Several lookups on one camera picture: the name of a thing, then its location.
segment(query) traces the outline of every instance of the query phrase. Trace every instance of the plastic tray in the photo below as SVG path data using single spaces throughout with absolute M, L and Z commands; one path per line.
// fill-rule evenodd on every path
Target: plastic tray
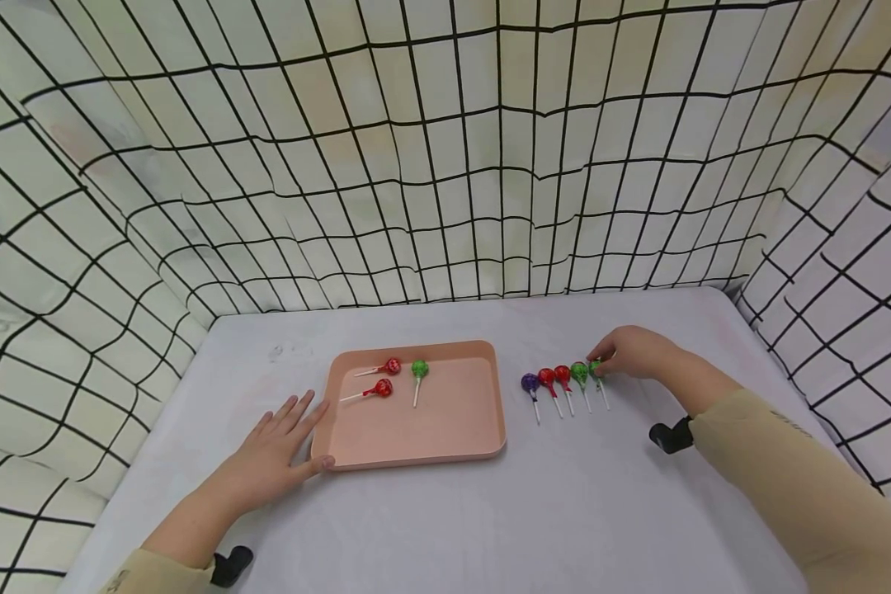
M 399 375 L 353 377 L 390 357 L 402 361 Z M 428 363 L 429 374 L 413 408 L 416 380 L 410 366 L 416 359 Z M 389 398 L 339 402 L 382 377 L 394 386 Z M 484 340 L 343 352 L 333 359 L 324 398 L 331 408 L 317 427 L 310 454 L 332 455 L 334 470 L 491 458 L 506 443 L 495 349 Z

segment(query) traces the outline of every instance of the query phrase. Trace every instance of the finger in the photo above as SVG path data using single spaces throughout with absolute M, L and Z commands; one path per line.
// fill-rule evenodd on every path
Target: finger
M 297 396 L 290 396 L 287 400 L 284 401 L 284 404 L 281 405 L 280 408 L 277 408 L 277 413 L 273 415 L 271 430 L 275 430 L 277 425 L 287 417 L 291 410 L 293 410 L 294 405 L 297 404 Z
M 307 436 L 309 436 L 310 432 L 314 430 L 317 423 L 320 422 L 320 419 L 324 417 L 324 414 L 327 414 L 327 410 L 329 408 L 329 400 L 322 401 L 313 411 L 304 417 L 304 420 L 297 425 L 297 429 L 290 433 L 290 439 L 294 443 L 299 446 L 303 443 Z
M 285 436 L 285 434 L 293 431 L 294 427 L 297 426 L 297 421 L 299 421 L 303 414 L 307 412 L 307 407 L 310 406 L 310 401 L 312 400 L 314 400 L 314 391 L 308 389 L 307 393 L 304 394 L 304 397 L 297 403 L 297 406 L 293 407 L 290 412 L 288 412 L 287 417 L 284 417 L 277 423 L 277 433 L 281 436 Z
M 270 423 L 273 418 L 273 412 L 268 411 L 262 414 L 262 419 L 257 421 L 257 425 L 254 425 L 254 428 L 250 433 L 247 434 L 247 437 L 244 438 L 244 441 L 248 441 L 249 439 L 253 439 L 254 437 L 260 436 L 260 434 L 264 431 L 264 427 Z
M 604 375 L 614 374 L 616 371 L 620 371 L 620 361 L 618 357 L 612 356 L 598 365 L 597 369 L 594 370 L 594 375 L 603 377 Z
M 597 346 L 594 346 L 594 349 L 591 349 L 590 354 L 587 356 L 587 360 L 594 361 L 595 359 L 609 359 L 614 355 L 614 351 L 616 351 L 614 333 L 610 332 L 609 335 L 601 339 L 601 342 L 597 343 Z
M 324 470 L 332 469 L 333 465 L 336 463 L 337 461 L 333 456 L 320 456 L 319 458 L 308 460 L 307 462 L 298 465 L 296 474 L 297 476 L 300 476 L 301 481 L 306 481 L 310 477 L 321 474 Z

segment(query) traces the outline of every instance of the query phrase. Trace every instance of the white table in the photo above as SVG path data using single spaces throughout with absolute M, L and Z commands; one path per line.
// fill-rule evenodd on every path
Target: white table
M 484 462 L 320 477 L 243 518 L 221 549 L 256 560 L 234 588 L 290 594 L 804 592 L 737 489 L 694 449 L 647 438 L 683 411 L 654 382 L 609 380 L 560 420 L 519 381 L 640 324 L 699 352 L 822 443 L 825 431 L 714 289 L 222 318 L 91 533 L 61 592 L 95 592 L 266 410 L 322 390 L 342 351 L 482 338 L 499 357 L 508 442 Z

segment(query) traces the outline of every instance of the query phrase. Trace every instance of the green lollipop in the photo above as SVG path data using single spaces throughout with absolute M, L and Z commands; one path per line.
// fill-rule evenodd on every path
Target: green lollipop
M 591 373 L 594 374 L 594 371 L 597 369 L 597 367 L 600 367 L 600 366 L 601 366 L 600 359 L 598 359 L 598 361 L 591 361 Z M 601 378 L 597 377 L 597 374 L 594 374 L 594 381 L 597 383 L 597 392 L 601 393 L 601 396 L 603 396 L 603 398 L 604 398 L 604 404 L 607 405 L 607 410 L 610 411 L 611 403 L 607 401 L 607 392 L 604 392 L 604 384 L 601 381 Z
M 587 399 L 587 390 L 585 390 L 587 384 L 587 366 L 584 365 L 582 361 L 575 361 L 574 365 L 571 366 L 571 377 L 574 377 L 577 380 L 577 385 L 581 386 L 581 394 L 584 396 L 584 404 L 587 405 L 587 411 L 591 411 L 591 401 Z
M 571 366 L 571 377 L 574 377 L 581 389 L 584 389 L 584 385 L 587 383 L 587 366 L 581 361 L 577 361 Z
M 416 407 L 416 402 L 419 402 L 419 384 L 422 383 L 422 378 L 426 377 L 429 373 L 429 365 L 422 359 L 417 359 L 412 363 L 412 374 L 416 376 L 416 393 L 412 396 L 412 407 Z

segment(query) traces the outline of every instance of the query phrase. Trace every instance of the left hand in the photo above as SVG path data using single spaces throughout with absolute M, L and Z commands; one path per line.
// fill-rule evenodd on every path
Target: left hand
M 313 399 L 314 391 L 308 389 L 300 401 L 297 396 L 290 396 L 277 413 L 265 412 L 238 451 L 221 463 L 200 490 L 240 515 L 269 504 L 303 481 L 332 468 L 332 456 L 290 465 L 329 408 L 329 402 L 324 400 L 301 420 Z

